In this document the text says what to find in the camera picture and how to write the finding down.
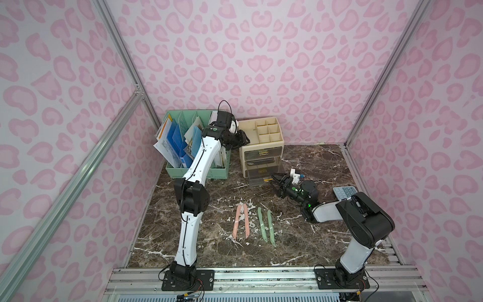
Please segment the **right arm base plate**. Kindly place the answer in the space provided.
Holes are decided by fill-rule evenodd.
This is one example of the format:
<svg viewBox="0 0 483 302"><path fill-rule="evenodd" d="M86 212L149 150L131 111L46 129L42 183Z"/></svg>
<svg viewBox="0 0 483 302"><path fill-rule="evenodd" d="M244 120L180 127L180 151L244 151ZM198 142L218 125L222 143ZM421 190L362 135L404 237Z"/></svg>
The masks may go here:
<svg viewBox="0 0 483 302"><path fill-rule="evenodd" d="M353 289L363 291L370 289L365 269L356 273L349 273L343 267L335 269L315 269L315 278L318 289Z"/></svg>

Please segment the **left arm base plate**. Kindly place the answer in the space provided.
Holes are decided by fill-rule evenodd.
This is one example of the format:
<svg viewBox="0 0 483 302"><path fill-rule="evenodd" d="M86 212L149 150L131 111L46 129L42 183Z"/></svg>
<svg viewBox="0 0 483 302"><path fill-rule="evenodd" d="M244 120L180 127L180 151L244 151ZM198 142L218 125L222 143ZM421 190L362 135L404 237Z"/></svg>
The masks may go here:
<svg viewBox="0 0 483 302"><path fill-rule="evenodd" d="M163 277L162 291L189 291L203 289L212 291L214 288L215 271L207 269L182 269L181 272L167 271Z"/></svg>

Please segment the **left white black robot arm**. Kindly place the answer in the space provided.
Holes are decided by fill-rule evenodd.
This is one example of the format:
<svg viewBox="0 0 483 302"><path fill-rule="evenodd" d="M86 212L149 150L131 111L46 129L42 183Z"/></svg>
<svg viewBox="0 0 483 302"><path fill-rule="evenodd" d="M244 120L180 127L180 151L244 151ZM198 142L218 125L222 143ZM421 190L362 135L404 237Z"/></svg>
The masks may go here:
<svg viewBox="0 0 483 302"><path fill-rule="evenodd" d="M233 113L218 110L216 120L203 130L194 163L183 177L176 179L174 189L181 212L181 232L177 254L169 271L176 281L192 284L196 280L197 237L203 213L210 202L205 184L216 155L222 148L231 150L249 142L245 132L238 129Z"/></svg>

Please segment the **beige three-drawer organizer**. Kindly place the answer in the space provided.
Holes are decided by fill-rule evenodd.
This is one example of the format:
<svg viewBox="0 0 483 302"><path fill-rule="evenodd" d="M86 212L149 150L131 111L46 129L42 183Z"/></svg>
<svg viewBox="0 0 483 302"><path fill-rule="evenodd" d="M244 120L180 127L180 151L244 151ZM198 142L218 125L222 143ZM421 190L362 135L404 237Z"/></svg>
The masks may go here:
<svg viewBox="0 0 483 302"><path fill-rule="evenodd" d="M281 159L284 137L276 117L242 120L238 128L243 130L250 143L241 147L240 162L249 185L260 186L272 180L272 174L283 171Z"/></svg>

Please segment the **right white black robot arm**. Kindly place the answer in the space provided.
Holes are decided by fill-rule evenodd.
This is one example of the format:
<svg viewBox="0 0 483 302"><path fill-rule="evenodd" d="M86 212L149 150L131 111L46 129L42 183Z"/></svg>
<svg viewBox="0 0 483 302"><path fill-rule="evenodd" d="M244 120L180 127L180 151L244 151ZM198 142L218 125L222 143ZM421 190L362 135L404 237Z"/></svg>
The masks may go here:
<svg viewBox="0 0 483 302"><path fill-rule="evenodd" d="M318 202L314 181L295 183L290 174L273 173L271 185L275 194L295 201L309 223L343 221L352 239L335 264L334 280L340 288L349 288L364 279L365 264L376 246L395 229L393 219L365 193L332 203Z"/></svg>

